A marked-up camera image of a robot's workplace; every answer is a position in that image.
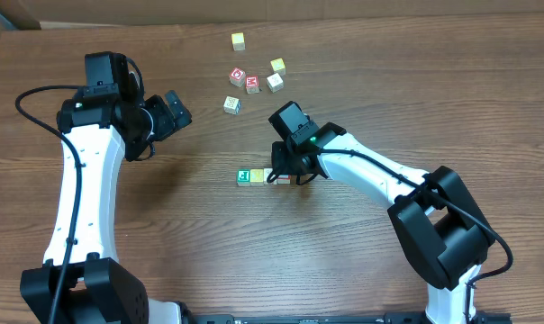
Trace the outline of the white block green side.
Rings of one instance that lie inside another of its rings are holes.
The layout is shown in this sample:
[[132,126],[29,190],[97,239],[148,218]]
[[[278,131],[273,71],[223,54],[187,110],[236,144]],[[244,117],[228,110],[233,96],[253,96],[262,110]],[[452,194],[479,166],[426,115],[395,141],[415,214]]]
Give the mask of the white block green side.
[[268,178],[272,174],[272,168],[265,168],[264,169],[264,184],[269,185]]

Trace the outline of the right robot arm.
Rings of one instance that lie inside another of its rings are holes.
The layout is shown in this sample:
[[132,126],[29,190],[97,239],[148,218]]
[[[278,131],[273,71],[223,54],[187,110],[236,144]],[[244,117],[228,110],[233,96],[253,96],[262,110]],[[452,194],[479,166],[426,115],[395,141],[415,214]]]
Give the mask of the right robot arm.
[[269,123],[275,180],[295,176],[305,185],[321,176],[356,188],[386,209],[404,255],[428,285],[429,323],[483,323],[474,285],[494,233],[459,175],[401,165],[365,147],[332,122],[320,127],[290,101]]

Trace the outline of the yellow block letter B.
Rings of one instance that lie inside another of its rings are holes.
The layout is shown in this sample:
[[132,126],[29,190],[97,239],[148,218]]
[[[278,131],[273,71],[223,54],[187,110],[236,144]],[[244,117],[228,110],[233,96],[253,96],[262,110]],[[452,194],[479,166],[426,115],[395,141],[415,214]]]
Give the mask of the yellow block letter B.
[[249,171],[249,183],[251,186],[260,186],[264,184],[264,169],[251,169]]

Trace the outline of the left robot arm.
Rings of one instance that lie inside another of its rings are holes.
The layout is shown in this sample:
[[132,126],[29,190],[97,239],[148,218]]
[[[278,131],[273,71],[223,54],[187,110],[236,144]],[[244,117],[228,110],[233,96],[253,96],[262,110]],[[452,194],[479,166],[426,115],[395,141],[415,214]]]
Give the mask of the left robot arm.
[[63,149],[58,215],[41,267],[22,273],[21,296],[41,323],[191,323],[185,304],[150,298],[120,265],[114,215],[122,162],[152,158],[155,142],[192,115],[173,91],[147,97],[123,54],[88,54],[85,67],[86,84],[72,86],[49,129]]

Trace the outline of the white block with blue side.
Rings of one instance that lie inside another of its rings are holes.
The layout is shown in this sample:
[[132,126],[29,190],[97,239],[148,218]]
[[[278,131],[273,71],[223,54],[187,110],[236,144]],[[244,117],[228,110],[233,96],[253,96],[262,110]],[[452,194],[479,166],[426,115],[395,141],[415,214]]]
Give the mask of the white block with blue side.
[[223,103],[223,110],[226,113],[237,115],[240,112],[241,102],[238,98],[227,96]]

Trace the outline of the green letter block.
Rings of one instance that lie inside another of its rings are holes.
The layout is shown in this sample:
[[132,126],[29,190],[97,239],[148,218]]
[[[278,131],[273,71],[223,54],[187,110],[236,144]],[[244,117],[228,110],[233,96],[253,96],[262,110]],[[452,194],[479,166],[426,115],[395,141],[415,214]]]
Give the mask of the green letter block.
[[236,175],[236,182],[238,186],[250,186],[250,170],[239,169]]

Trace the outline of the red block letter I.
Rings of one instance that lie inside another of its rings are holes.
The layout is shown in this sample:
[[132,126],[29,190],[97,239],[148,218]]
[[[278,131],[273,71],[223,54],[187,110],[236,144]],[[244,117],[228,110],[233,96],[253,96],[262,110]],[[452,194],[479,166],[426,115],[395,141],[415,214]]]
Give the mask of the red block letter I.
[[280,175],[277,178],[277,183],[279,185],[290,185],[291,184],[291,176],[290,175]]

